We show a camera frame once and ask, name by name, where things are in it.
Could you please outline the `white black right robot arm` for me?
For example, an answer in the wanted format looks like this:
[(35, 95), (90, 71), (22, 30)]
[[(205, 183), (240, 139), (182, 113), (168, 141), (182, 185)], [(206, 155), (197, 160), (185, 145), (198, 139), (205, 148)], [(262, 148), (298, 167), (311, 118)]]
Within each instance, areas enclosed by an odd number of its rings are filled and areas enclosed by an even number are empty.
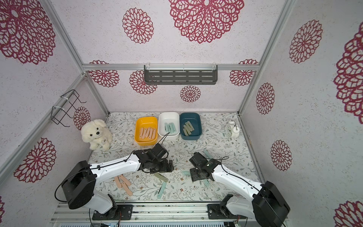
[(192, 181), (211, 180), (221, 183), (238, 195), (228, 194), (218, 205), (209, 205), (210, 219), (253, 218), (261, 227), (283, 227), (290, 207), (271, 182), (247, 179), (227, 168), (220, 159), (207, 159), (196, 152), (189, 160)]

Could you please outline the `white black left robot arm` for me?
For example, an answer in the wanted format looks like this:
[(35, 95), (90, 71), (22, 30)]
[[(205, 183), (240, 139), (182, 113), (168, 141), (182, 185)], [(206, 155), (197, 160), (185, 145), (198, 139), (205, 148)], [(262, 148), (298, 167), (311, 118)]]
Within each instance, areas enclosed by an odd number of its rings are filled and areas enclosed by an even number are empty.
[(147, 169), (148, 173), (171, 173), (174, 171), (172, 160), (156, 155), (152, 149), (136, 150), (127, 157), (90, 164), (80, 161), (60, 184), (66, 198), (68, 208), (76, 210), (82, 207), (95, 210), (98, 213), (114, 217), (118, 205), (110, 195), (105, 195), (95, 189), (99, 183), (126, 173)]

